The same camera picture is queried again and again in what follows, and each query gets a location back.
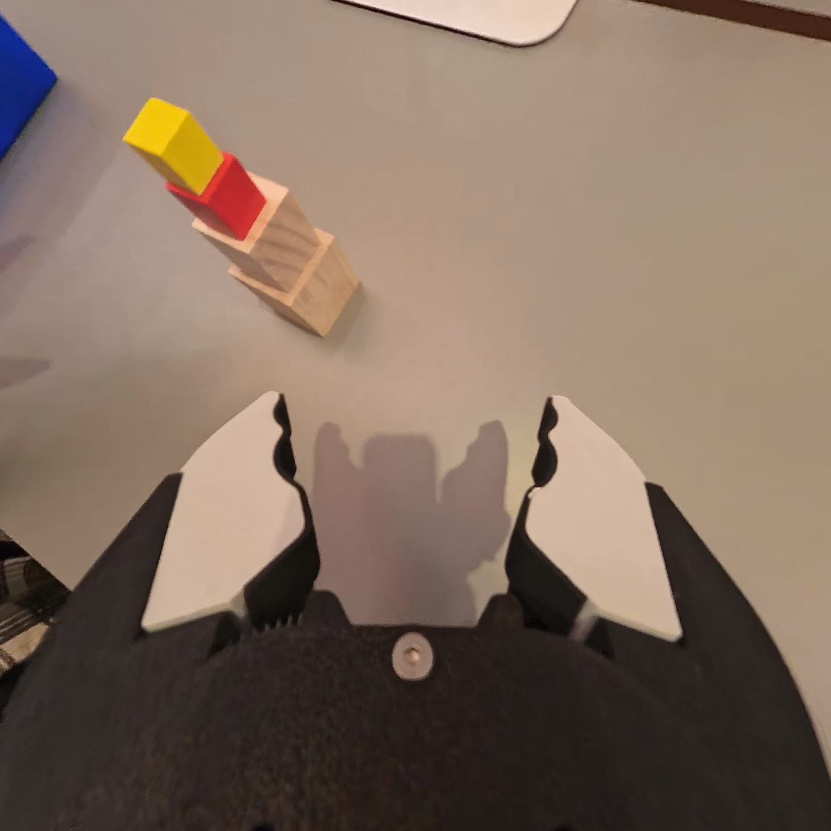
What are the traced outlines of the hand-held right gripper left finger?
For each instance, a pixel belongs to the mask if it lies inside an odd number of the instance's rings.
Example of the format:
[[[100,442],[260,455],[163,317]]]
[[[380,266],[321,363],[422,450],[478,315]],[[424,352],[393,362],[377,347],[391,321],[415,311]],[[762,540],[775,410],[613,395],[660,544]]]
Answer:
[[[291,437],[285,397],[269,391],[193,452],[181,469],[144,631],[218,613],[264,628],[300,614],[320,555]]]

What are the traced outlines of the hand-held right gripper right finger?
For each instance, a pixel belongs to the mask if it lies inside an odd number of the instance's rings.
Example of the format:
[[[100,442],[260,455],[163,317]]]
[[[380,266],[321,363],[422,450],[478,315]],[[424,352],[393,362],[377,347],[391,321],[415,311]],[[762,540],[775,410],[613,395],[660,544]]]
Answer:
[[[505,556],[525,628],[597,643],[614,623],[679,642],[645,474],[566,396],[544,404],[532,480]]]

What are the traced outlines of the large plain wooden cube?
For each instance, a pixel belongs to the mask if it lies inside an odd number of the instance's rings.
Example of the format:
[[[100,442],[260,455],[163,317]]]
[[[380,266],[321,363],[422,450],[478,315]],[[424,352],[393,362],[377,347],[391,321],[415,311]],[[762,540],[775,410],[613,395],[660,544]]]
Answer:
[[[315,232],[317,250],[287,292],[265,284],[236,265],[228,272],[276,315],[318,338],[325,338],[360,282],[336,239],[321,229]]]

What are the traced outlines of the medium plain wooden cube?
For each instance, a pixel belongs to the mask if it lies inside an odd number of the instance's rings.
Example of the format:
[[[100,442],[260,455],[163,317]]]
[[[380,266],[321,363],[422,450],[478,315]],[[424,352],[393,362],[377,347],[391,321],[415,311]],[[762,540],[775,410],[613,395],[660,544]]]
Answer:
[[[232,265],[287,293],[317,253],[317,231],[288,188],[255,173],[249,176],[266,201],[244,239],[215,231],[200,219],[191,226]]]

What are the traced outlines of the red wooden cube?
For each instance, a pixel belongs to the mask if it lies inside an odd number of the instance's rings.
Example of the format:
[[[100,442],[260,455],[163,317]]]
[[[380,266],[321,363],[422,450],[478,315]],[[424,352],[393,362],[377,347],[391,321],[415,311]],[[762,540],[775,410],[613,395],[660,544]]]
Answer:
[[[210,229],[243,240],[262,212],[266,197],[236,156],[228,152],[222,155],[222,164],[202,194],[170,181],[165,188]]]

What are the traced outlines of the yellow wooden cube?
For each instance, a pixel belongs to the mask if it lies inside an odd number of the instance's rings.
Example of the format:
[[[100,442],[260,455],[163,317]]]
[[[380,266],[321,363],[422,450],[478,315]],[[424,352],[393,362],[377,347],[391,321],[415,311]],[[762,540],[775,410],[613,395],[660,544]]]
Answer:
[[[199,196],[223,164],[192,114],[159,98],[146,101],[122,140],[164,179]]]

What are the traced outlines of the blue plastic bin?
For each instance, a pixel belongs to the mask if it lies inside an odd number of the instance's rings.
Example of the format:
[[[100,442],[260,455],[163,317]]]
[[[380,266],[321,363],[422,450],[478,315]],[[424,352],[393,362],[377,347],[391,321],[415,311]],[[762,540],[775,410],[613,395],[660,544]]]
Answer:
[[[1,159],[57,83],[57,74],[1,17]]]

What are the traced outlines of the person's plaid shirt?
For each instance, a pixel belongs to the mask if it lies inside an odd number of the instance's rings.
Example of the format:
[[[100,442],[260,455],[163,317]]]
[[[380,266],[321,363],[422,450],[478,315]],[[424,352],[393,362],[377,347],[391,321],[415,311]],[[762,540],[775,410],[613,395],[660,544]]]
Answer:
[[[1,533],[1,679],[23,668],[65,606],[70,589]]]

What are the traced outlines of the white document stand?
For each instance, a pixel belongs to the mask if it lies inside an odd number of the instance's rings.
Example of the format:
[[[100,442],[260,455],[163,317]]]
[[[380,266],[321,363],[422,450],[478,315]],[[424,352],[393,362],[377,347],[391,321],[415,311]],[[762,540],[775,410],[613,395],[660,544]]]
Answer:
[[[506,47],[533,47],[556,35],[576,1],[346,1],[393,16]]]

